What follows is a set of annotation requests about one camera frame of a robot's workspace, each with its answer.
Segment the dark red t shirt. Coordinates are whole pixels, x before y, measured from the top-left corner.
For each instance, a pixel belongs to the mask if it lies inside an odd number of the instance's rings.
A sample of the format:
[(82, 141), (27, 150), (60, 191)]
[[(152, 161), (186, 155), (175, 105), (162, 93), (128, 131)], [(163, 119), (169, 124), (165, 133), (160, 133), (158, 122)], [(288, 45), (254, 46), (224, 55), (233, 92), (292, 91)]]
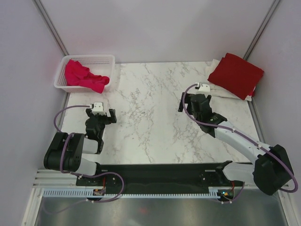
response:
[(264, 71), (244, 59), (227, 53), (209, 75), (208, 81), (242, 100), (252, 95)]

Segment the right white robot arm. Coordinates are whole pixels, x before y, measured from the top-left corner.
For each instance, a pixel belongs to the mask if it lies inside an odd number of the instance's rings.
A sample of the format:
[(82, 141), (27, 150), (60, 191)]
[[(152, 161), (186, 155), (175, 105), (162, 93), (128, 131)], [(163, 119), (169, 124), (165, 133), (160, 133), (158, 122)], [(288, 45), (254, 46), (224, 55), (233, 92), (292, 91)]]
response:
[(203, 83), (190, 85), (182, 93), (178, 111), (185, 112), (204, 133), (229, 144), (250, 161), (225, 163), (215, 174), (216, 182), (223, 186), (230, 181), (253, 183), (267, 195), (297, 192), (299, 185), (285, 148), (256, 141), (213, 112), (211, 95), (205, 95), (203, 87)]

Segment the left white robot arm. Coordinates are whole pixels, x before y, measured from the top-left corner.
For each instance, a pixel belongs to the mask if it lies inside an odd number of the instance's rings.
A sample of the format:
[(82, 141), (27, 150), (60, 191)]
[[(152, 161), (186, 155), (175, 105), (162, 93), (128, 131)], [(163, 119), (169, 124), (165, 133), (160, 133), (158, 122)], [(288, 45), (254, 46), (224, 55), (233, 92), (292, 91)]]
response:
[[(58, 115), (72, 108), (85, 108), (88, 119), (85, 121), (85, 133), (62, 132), (57, 124)], [(117, 123), (116, 110), (105, 112), (102, 102), (90, 105), (73, 105), (60, 110), (54, 118), (57, 129), (52, 142), (44, 156), (43, 164), (48, 170), (59, 171), (86, 177), (93, 185), (103, 181), (103, 173), (97, 170), (97, 163), (82, 157), (83, 154), (98, 155), (103, 150), (103, 134), (105, 127)]]

